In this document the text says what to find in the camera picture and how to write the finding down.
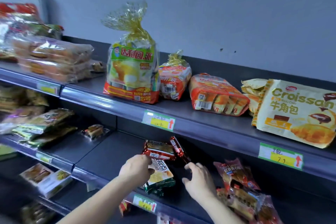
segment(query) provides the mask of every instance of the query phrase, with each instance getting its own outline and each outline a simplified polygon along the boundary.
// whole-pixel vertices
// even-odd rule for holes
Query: green-bordered price tag
[[[38,82],[36,83],[36,88],[40,91],[43,91],[48,94],[58,95],[58,86],[55,86],[47,82]]]
[[[258,158],[302,171],[303,155],[294,151],[260,143]]]
[[[155,213],[156,203],[146,197],[136,194],[133,198],[133,205],[137,205],[146,211]]]
[[[173,131],[175,119],[156,112],[145,111],[143,114],[142,123],[168,131]]]
[[[45,154],[43,154],[43,153],[37,152],[37,153],[35,154],[35,156],[36,156],[36,158],[39,159],[40,161],[43,161],[43,162],[46,162],[46,163],[49,163],[49,164],[51,163],[52,158],[49,157],[49,156],[47,156],[47,155],[45,155]]]

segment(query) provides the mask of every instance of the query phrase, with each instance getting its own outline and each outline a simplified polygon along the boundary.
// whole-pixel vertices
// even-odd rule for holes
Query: shelf
[[[11,186],[20,188],[21,193],[29,195],[42,205],[54,210],[55,212],[65,216],[73,209],[78,207],[88,198],[93,196],[96,191],[87,192],[86,185],[82,182],[72,181],[63,188],[59,193],[50,199],[38,196],[32,190],[31,186],[21,183],[19,174],[35,165],[37,161],[25,156],[4,160],[0,162],[0,181],[5,177],[10,179]],[[137,207],[133,207],[129,216],[121,217],[119,210],[116,210],[111,220],[107,224],[131,224],[131,223],[156,223],[156,216]]]
[[[258,157],[260,143],[303,154],[303,171],[336,181],[336,147],[319,149],[284,137],[262,132],[251,126],[251,117],[231,117],[193,110],[189,97],[181,101],[161,99],[155,105],[128,101],[103,94],[105,78],[66,85],[61,99],[141,122],[146,111],[175,118],[174,133]]]
[[[1,144],[10,146],[22,154],[38,159],[68,173],[72,172],[75,163],[102,141],[96,140],[91,142],[76,131],[66,135],[63,139],[57,140],[51,146],[36,150],[24,144],[19,144],[17,142],[19,139],[21,138],[15,135],[0,135]]]
[[[0,80],[59,97],[62,84],[46,77],[23,72],[18,64],[0,62]]]
[[[103,187],[118,175],[128,158],[141,153],[143,146],[144,142],[140,138],[114,132],[76,164],[73,176],[79,174],[81,180],[87,179],[97,187]],[[148,195],[145,191],[137,189],[127,200],[132,201],[135,194],[140,194],[157,203],[156,213],[164,213],[184,223],[212,223],[204,209],[189,196],[181,183],[182,177],[191,178],[191,174],[183,167],[175,167],[172,164],[174,162],[168,162],[176,186],[168,188],[163,198]],[[212,176],[215,184],[222,186],[221,177],[215,172]],[[277,191],[273,196],[275,207],[286,224],[315,224],[317,218],[324,220],[321,223],[331,223],[330,220],[336,219],[333,209],[336,207],[335,202],[288,187],[277,187],[273,190]]]

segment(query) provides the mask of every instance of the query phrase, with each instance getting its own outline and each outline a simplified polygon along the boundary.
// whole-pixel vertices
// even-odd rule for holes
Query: blue-gray wall
[[[111,43],[122,32],[100,18],[136,0],[49,1],[65,35]],[[164,52],[336,82],[336,0],[146,1],[143,27]]]

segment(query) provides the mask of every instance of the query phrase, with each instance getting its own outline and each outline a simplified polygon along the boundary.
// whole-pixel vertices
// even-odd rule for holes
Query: red snack package
[[[250,221],[250,224],[284,224],[274,208],[271,196],[266,196],[257,220]]]
[[[217,171],[222,176],[225,183],[229,184],[232,188],[239,188],[242,184],[250,189],[260,190],[258,184],[254,181],[251,173],[246,171],[239,159],[226,160],[226,163],[214,162]]]
[[[177,140],[176,137],[172,136],[170,138],[170,143],[171,145],[174,147],[175,152],[177,153],[177,155],[186,163],[188,164],[189,162],[191,162],[191,159],[189,158],[189,156],[185,153],[185,151],[183,150],[182,146],[180,145],[179,141]]]
[[[249,107],[250,99],[223,78],[206,73],[194,75],[189,84],[195,110],[240,116]]]
[[[166,99],[179,100],[191,78],[191,67],[182,59],[182,52],[170,54],[168,62],[159,66],[160,93]]]
[[[124,217],[125,214],[129,213],[130,210],[131,210],[131,203],[125,201],[125,200],[122,200],[120,205],[119,205],[119,210],[120,210],[120,213],[121,213],[121,216]]]
[[[172,145],[149,140],[145,141],[145,149],[143,150],[143,154],[151,158],[162,160],[176,159],[176,156],[174,154],[174,148]]]
[[[0,3],[0,18],[8,16],[17,16],[28,21],[41,21],[36,5],[29,3]]]

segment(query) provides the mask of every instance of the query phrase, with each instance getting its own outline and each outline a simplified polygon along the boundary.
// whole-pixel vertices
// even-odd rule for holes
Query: transparent yellow plastic wrap
[[[129,2],[101,21],[106,27],[129,32],[108,50],[103,92],[153,104],[160,92],[159,52],[155,41],[141,27],[146,10],[145,1]]]

